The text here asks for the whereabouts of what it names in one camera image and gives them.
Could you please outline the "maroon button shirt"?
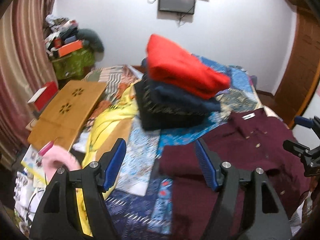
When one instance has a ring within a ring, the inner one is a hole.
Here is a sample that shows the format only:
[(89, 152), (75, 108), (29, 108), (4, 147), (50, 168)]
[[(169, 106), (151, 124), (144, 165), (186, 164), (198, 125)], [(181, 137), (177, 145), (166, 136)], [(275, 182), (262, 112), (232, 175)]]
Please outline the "maroon button shirt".
[[(307, 196), (310, 179), (304, 176), (303, 164), (283, 149), (285, 140), (294, 140), (292, 131), (262, 108), (231, 113), (227, 123), (202, 138), (211, 151), (234, 167), (248, 171), (262, 168), (288, 217)], [(173, 180), (171, 239), (199, 239), (218, 194), (205, 182), (194, 144), (166, 146), (159, 169)]]

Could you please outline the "clutter pile of clothes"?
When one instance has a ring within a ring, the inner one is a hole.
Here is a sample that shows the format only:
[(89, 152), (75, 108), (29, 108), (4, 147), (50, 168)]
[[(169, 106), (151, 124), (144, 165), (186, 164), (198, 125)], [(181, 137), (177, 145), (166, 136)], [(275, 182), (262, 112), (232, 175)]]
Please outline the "clutter pile of clothes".
[(79, 28), (76, 20), (49, 14), (45, 21), (51, 30), (51, 34), (44, 40), (48, 55), (53, 54), (54, 48), (57, 49), (55, 43), (60, 48), (77, 40), (82, 41), (84, 46), (90, 47), (94, 52), (104, 52), (105, 48), (99, 35), (92, 29)]

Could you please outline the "wooden door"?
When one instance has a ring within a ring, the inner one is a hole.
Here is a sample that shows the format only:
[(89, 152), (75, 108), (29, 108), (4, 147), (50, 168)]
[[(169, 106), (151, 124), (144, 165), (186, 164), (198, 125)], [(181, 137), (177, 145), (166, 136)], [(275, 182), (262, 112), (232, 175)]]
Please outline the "wooden door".
[(291, 56), (275, 95), (276, 112), (289, 128), (308, 106), (319, 82), (319, 22), (298, 9)]

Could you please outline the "blue patchwork quilt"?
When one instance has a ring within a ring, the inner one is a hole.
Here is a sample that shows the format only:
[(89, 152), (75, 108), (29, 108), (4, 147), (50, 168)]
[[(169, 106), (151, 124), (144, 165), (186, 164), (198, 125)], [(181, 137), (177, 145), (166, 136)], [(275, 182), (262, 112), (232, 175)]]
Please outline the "blue patchwork quilt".
[(199, 239), (217, 199), (204, 181), (194, 142), (225, 124), (232, 112), (259, 106), (249, 74), (240, 66), (223, 65), (205, 57), (200, 61), (231, 79), (218, 96), (221, 111), (192, 128), (163, 130), (146, 194), (115, 190), (106, 204), (121, 239)]

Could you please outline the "pink fluffy slipper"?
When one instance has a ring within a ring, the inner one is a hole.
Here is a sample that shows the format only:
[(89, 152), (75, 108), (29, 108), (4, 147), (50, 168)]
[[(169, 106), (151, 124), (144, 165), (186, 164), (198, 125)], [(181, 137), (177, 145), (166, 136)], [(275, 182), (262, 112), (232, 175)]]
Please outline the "pink fluffy slipper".
[(58, 168), (66, 166), (69, 171), (80, 170), (81, 165), (76, 157), (53, 142), (46, 144), (40, 151), (42, 167), (46, 181), (49, 183)]

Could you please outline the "wooden lap table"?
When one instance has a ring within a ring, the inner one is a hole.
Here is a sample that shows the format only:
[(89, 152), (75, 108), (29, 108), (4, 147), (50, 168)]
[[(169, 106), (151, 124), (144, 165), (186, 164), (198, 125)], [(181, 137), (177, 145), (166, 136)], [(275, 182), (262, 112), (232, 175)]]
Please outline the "wooden lap table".
[(40, 115), (28, 142), (40, 150), (48, 142), (70, 150), (87, 118), (106, 89), (106, 83), (69, 81)]

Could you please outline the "yellow garment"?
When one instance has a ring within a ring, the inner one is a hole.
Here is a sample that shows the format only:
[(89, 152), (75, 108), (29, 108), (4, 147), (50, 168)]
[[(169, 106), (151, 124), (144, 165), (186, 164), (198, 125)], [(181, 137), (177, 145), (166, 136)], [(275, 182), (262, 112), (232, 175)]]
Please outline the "yellow garment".
[(104, 110), (94, 121), (88, 136), (86, 154), (82, 167), (99, 161), (105, 152), (111, 150), (117, 139), (128, 142), (132, 119), (138, 112), (133, 84), (125, 86), (118, 103)]

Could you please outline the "black folded garment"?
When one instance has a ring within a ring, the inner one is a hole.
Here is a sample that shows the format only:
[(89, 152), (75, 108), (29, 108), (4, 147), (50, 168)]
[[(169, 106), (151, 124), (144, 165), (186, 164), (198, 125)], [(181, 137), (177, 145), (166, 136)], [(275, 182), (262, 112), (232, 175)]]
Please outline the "black folded garment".
[(142, 81), (134, 84), (136, 101), (142, 128), (146, 131), (158, 129), (189, 128), (200, 125), (207, 115), (177, 115), (169, 113), (151, 113), (143, 105), (144, 87)]

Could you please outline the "navy folded sweater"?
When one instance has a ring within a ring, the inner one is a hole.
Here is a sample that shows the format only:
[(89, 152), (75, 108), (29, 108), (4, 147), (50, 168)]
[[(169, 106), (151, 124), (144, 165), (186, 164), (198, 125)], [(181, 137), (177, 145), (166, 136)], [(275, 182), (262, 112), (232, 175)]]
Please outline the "navy folded sweater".
[(151, 113), (208, 115), (221, 111), (216, 98), (204, 100), (174, 85), (153, 80), (149, 75), (147, 58), (142, 60), (141, 66), (145, 69), (142, 77), (143, 104)]

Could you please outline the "red white box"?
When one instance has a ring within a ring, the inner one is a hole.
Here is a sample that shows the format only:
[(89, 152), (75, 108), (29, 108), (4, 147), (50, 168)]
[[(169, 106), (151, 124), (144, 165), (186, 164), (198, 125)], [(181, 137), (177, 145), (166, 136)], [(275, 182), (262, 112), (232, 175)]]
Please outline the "red white box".
[(45, 83), (27, 102), (30, 107), (40, 112), (57, 94), (58, 87), (54, 81)]

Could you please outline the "green cloth covered box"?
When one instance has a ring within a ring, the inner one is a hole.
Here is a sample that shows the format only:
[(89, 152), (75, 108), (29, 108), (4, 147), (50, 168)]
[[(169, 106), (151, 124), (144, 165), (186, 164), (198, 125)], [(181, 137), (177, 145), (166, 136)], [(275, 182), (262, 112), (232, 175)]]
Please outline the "green cloth covered box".
[(95, 64), (95, 55), (91, 48), (81, 48), (59, 59), (54, 59), (52, 64), (58, 80), (79, 77), (84, 74), (86, 67), (92, 67)]

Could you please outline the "red folded sweater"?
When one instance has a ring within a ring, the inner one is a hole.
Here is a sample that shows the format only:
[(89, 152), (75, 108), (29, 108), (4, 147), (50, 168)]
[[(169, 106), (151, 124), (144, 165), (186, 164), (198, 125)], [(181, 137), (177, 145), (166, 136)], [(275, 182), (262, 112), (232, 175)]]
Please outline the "red folded sweater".
[(174, 85), (208, 100), (228, 89), (230, 78), (203, 64), (177, 43), (152, 34), (146, 46), (148, 75), (153, 81)]

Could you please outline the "striped pink curtain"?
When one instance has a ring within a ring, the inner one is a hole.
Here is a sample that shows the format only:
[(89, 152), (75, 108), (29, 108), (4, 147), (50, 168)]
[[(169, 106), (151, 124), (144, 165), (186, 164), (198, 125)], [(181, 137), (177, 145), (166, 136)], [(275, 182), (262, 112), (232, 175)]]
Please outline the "striped pink curtain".
[(27, 144), (28, 100), (56, 80), (44, 45), (54, 1), (1, 0), (1, 165), (9, 170)]

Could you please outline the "orange box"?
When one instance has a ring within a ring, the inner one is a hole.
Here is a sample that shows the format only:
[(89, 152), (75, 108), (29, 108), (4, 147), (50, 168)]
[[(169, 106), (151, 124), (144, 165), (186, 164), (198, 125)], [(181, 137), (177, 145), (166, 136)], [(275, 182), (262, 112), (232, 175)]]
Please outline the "orange box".
[(83, 47), (81, 40), (76, 40), (74, 42), (65, 44), (64, 46), (60, 47), (57, 52), (59, 57), (66, 56), (67, 54), (70, 54), (76, 50), (79, 50)]

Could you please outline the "small wall monitor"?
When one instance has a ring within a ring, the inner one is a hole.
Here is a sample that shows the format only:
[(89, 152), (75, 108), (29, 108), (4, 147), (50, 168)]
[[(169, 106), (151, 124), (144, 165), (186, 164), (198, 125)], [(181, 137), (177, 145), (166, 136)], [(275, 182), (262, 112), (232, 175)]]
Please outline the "small wall monitor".
[(158, 10), (193, 15), (196, 0), (159, 0)]

